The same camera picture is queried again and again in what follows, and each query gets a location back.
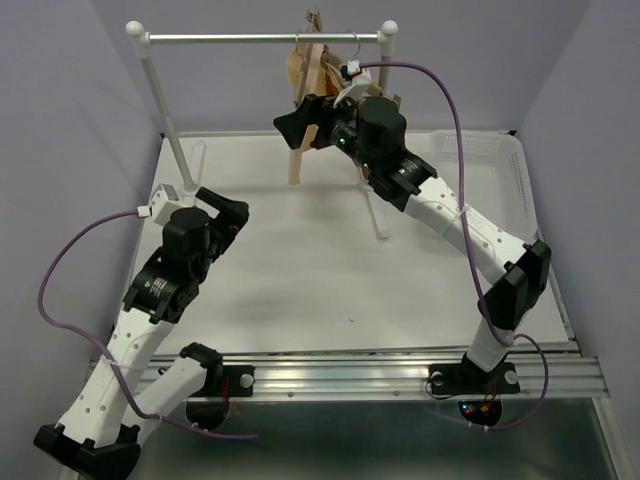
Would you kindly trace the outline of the beige underwear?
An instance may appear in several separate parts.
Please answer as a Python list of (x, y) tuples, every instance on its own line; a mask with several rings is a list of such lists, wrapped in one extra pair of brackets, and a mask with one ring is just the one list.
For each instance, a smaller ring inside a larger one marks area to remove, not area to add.
[(346, 81), (340, 74), (342, 59), (327, 44), (294, 47), (287, 60), (287, 75), (298, 107), (308, 94), (336, 96)]

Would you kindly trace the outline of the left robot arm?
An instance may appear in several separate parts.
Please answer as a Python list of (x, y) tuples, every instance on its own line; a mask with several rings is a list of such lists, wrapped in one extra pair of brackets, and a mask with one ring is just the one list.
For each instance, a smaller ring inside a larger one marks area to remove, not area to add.
[(133, 392), (158, 347), (198, 296), (211, 265), (250, 217), (247, 203), (205, 187), (195, 198), (204, 205), (189, 206), (172, 186), (162, 184), (148, 204), (122, 214), (160, 226), (161, 244), (131, 281), (109, 342), (53, 319), (44, 306), (46, 288), (39, 288), (43, 319), (88, 340), (100, 357), (72, 405), (55, 423), (41, 426), (33, 443), (88, 479), (128, 478), (161, 424), (182, 425), (171, 417), (176, 407), (192, 394), (210, 394), (222, 384), (222, 355), (194, 342), (156, 381), (139, 394)]

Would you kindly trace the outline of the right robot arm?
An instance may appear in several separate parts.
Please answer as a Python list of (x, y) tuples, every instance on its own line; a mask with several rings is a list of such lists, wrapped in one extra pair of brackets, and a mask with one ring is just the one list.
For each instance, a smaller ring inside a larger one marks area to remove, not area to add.
[(478, 309), (481, 323), (465, 353), (460, 378), (482, 390), (496, 378), (515, 332), (545, 291), (551, 249), (502, 231), (451, 189), (436, 169), (406, 146), (407, 122), (396, 104), (382, 97), (336, 103), (331, 96), (308, 95), (293, 112), (273, 124), (292, 149), (301, 147), (315, 126), (314, 149), (334, 146), (367, 174), (382, 200), (438, 233), (468, 259), (472, 278), (485, 279)]

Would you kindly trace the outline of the wooden clip hanger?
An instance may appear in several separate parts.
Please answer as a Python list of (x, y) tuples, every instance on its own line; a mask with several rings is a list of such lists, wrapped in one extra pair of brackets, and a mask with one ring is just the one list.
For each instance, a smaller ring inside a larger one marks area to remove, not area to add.
[(294, 89), (294, 106), (303, 107), (304, 136), (300, 146), (289, 151), (288, 184), (299, 185), (303, 154), (311, 149), (311, 142), (317, 133), (317, 126), (307, 122), (309, 113), (308, 95), (323, 96), (327, 94), (323, 56), (326, 45), (322, 42), (296, 43), (287, 60), (287, 75)]

